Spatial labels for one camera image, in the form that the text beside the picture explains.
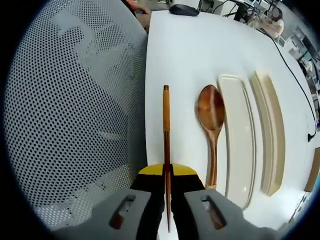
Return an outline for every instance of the beige tray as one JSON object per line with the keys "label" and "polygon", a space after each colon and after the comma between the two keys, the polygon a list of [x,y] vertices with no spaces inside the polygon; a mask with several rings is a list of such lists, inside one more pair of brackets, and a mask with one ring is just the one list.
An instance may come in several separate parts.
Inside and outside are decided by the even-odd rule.
{"label": "beige tray", "polygon": [[226,197],[240,208],[250,203],[255,179],[256,141],[252,112],[240,79],[221,75],[218,87],[225,104],[227,139]]}
{"label": "beige tray", "polygon": [[284,121],[277,93],[267,74],[255,72],[250,78],[259,110],[263,138],[261,190],[268,196],[279,190],[285,169]]}

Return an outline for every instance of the computer mouse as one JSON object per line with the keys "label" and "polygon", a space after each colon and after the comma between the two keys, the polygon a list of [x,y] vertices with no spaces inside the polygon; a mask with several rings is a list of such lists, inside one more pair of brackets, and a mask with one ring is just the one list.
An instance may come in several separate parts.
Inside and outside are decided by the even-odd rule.
{"label": "computer mouse", "polygon": [[169,12],[174,15],[182,15],[182,16],[191,16],[195,17],[199,14],[199,11],[194,7],[183,5],[183,4],[175,4],[169,8]]}

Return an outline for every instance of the white table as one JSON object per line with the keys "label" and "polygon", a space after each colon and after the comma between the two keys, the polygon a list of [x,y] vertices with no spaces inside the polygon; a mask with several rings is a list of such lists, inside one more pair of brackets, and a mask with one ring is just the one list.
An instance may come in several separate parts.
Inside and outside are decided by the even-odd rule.
{"label": "white table", "polygon": [[[312,103],[298,63],[286,51],[281,52]],[[248,80],[256,69],[265,70],[273,79],[284,121],[284,175],[280,190],[271,197],[260,191],[262,129]],[[168,11],[152,13],[145,74],[148,164],[164,162],[163,86],[169,85],[171,162],[193,168],[205,181],[208,144],[195,115],[195,104],[203,87],[216,85],[220,74],[238,75],[243,79],[252,108],[257,162],[252,199],[244,211],[244,217],[256,226],[278,229],[290,219],[308,181],[315,142],[307,143],[307,132],[313,133],[315,125],[308,103],[274,43],[260,32],[231,19],[204,12],[197,17],[176,16]],[[227,180],[226,152],[223,128],[217,153],[217,191],[223,195]],[[173,219],[171,233],[167,231],[165,212],[159,226],[159,237],[178,239]]]}

